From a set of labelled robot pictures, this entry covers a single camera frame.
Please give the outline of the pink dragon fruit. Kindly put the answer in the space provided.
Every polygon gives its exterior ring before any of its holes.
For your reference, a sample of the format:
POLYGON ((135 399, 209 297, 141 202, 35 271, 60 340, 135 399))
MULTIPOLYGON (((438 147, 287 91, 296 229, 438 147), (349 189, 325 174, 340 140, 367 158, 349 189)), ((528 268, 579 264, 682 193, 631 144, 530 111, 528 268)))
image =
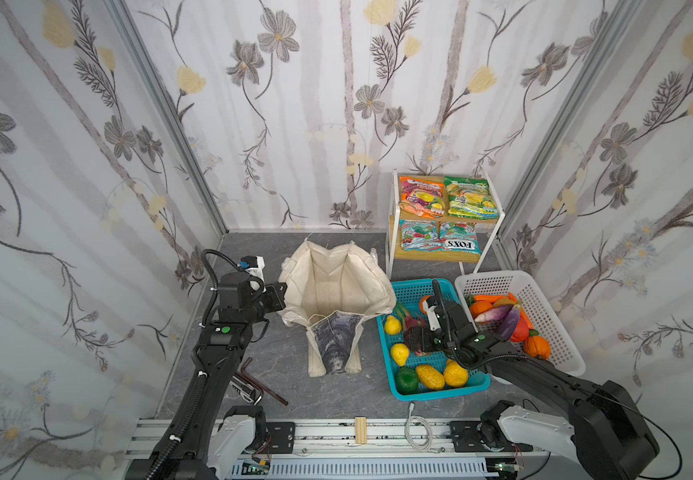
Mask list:
POLYGON ((400 321, 402 330, 407 331, 414 327, 425 326, 425 320, 423 318, 414 316, 402 303, 397 302, 395 304, 394 310, 392 310, 392 316, 400 321))

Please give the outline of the yellow lemon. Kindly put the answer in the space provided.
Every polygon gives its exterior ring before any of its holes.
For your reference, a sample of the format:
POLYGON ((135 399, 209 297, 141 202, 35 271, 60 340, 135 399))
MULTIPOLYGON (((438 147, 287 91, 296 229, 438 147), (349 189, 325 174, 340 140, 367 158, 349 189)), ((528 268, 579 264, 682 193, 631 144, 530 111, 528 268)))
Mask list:
POLYGON ((398 335, 402 332, 402 323, 393 315, 388 315, 384 320, 383 331, 387 336, 398 335))
POLYGON ((390 347, 390 357, 398 367, 406 366, 410 356, 410 350, 404 343, 396 343, 390 347))

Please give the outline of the cream canvas grocery bag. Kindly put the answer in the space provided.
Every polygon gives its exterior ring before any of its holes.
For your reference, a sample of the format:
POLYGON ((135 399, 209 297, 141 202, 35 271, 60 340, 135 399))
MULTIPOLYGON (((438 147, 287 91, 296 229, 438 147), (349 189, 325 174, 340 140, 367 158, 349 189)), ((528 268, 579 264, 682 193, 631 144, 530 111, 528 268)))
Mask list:
POLYGON ((353 242, 326 248, 306 240, 284 260, 278 280, 288 286, 282 321, 306 330, 308 375, 360 372, 364 324, 396 306, 376 251, 353 242))

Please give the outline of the orange candy bag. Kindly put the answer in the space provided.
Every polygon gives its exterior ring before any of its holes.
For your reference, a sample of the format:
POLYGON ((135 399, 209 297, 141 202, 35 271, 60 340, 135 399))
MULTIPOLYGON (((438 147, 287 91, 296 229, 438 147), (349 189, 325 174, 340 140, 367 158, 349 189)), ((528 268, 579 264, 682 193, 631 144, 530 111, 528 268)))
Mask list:
POLYGON ((402 176, 399 187, 399 208, 402 211, 422 218, 438 218, 446 214, 441 183, 402 176))

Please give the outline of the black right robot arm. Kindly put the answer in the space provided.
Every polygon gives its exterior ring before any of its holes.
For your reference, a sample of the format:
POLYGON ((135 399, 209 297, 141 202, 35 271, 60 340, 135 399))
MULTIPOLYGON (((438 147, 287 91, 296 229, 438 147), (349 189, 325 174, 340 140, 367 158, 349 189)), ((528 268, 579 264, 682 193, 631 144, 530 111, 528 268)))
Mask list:
POLYGON ((485 410, 464 439, 486 451, 524 444, 576 461, 593 479, 636 479, 660 447, 646 417, 619 384, 580 379, 510 343, 512 329, 478 329, 438 280, 428 281, 420 342, 466 372, 500 377, 549 407, 552 414, 501 400, 485 410))

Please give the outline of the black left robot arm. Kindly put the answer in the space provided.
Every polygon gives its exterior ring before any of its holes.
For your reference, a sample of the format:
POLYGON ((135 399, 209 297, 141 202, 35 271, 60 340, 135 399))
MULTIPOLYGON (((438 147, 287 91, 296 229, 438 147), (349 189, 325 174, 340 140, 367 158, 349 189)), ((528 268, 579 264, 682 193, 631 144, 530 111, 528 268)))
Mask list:
POLYGON ((254 324, 286 308, 286 284, 264 281, 260 256, 234 262, 204 249, 200 260, 210 276, 210 300, 190 354, 194 375, 170 426, 150 456, 130 462, 126 479, 226 479, 242 454, 268 441, 266 414, 258 406, 234 407, 222 423, 216 419, 254 342, 254 324))

